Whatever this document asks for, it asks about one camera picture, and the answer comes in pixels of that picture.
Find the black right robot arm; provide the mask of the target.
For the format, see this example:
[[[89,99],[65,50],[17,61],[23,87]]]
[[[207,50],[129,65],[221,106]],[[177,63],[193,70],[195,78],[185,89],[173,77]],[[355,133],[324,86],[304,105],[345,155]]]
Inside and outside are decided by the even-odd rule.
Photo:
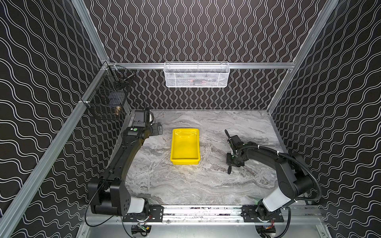
[[[227,153],[228,174],[233,167],[243,167],[249,160],[257,161],[275,170],[277,188],[261,199],[256,207],[257,216],[262,220],[280,208],[296,201],[316,201],[321,197],[321,188],[309,168],[295,156],[261,146],[254,142],[244,143],[237,135],[231,136],[227,130],[231,152]]]

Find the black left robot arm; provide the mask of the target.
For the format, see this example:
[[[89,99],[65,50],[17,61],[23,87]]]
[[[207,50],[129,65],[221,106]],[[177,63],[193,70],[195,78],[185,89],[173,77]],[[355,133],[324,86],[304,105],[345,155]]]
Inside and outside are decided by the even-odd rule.
[[[162,135],[161,123],[143,127],[128,127],[122,132],[121,145],[100,178],[93,178],[88,184],[89,207],[93,214],[126,216],[140,214],[148,216],[148,201],[133,197],[126,187],[127,173],[131,164],[151,136]]]

